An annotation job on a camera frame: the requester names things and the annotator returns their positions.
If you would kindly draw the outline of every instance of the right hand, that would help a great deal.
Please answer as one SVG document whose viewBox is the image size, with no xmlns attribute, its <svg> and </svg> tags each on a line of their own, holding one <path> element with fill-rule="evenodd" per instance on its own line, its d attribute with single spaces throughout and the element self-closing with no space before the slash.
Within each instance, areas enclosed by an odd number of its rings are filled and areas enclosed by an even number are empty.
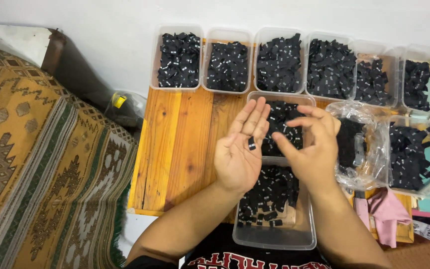
<svg viewBox="0 0 430 269">
<path fill-rule="evenodd" d="M 336 186 L 334 166 L 338 159 L 338 134 L 341 122 L 317 107 L 298 106 L 298 111 L 306 117 L 299 117 L 286 123 L 290 127 L 303 126 L 305 137 L 303 149 L 297 150 L 279 132 L 271 137 L 288 159 L 295 176 L 301 180 L 310 193 L 324 192 Z"/>
</svg>

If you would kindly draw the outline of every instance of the pink cloth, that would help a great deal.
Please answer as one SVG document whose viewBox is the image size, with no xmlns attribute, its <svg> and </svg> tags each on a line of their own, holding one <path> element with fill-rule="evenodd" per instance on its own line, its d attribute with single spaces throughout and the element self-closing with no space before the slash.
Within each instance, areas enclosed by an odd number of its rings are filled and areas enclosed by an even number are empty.
<svg viewBox="0 0 430 269">
<path fill-rule="evenodd" d="M 409 224 L 412 218 L 394 193 L 384 188 L 367 200 L 374 217 L 379 242 L 391 248 L 396 247 L 396 224 Z"/>
</svg>

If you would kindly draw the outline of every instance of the wooden table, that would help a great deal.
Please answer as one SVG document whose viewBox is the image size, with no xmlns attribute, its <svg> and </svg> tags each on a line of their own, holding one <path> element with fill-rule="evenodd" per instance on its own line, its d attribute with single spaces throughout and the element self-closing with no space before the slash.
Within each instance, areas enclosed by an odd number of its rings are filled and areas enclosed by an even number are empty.
<svg viewBox="0 0 430 269">
<path fill-rule="evenodd" d="M 149 89 L 128 212 L 160 216 L 215 181 L 216 141 L 245 106 L 248 93 L 213 94 L 202 87 L 194 93 Z M 317 100 L 318 107 L 328 104 Z M 401 201 L 407 200 L 409 204 L 403 204 L 411 213 L 410 197 Z M 233 222 L 234 213 L 225 221 Z M 398 241 L 414 238 L 412 225 L 397 229 Z"/>
</svg>

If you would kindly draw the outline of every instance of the left hand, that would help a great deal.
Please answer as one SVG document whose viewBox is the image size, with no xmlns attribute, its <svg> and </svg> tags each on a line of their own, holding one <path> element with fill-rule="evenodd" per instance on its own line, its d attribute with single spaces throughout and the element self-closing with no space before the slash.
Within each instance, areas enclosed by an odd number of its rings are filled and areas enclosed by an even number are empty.
<svg viewBox="0 0 430 269">
<path fill-rule="evenodd" d="M 250 100 L 233 121 L 227 136 L 217 141 L 214 165 L 217 183 L 225 190 L 243 195 L 253 188 L 261 169 L 261 144 L 269 123 L 270 105 L 264 97 Z M 256 149 L 248 148 L 254 137 Z"/>
</svg>

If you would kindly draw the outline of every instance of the person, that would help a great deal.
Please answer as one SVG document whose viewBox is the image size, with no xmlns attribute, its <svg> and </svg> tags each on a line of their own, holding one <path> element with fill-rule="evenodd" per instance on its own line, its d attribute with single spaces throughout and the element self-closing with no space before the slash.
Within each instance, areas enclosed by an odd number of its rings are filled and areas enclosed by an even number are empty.
<svg viewBox="0 0 430 269">
<path fill-rule="evenodd" d="M 335 180 L 339 120 L 317 107 L 300 105 L 297 109 L 306 116 L 286 125 L 303 127 L 303 149 L 297 150 L 282 133 L 273 133 L 272 138 L 310 194 L 317 248 L 289 251 L 242 246 L 232 239 L 233 225 L 220 224 L 253 188 L 260 173 L 270 113 L 270 106 L 260 97 L 247 103 L 228 134 L 218 140 L 217 180 L 156 219 L 135 242 L 125 268 L 176 269 L 188 253 L 183 269 L 391 268 Z M 251 136 L 255 150 L 248 149 Z"/>
</svg>

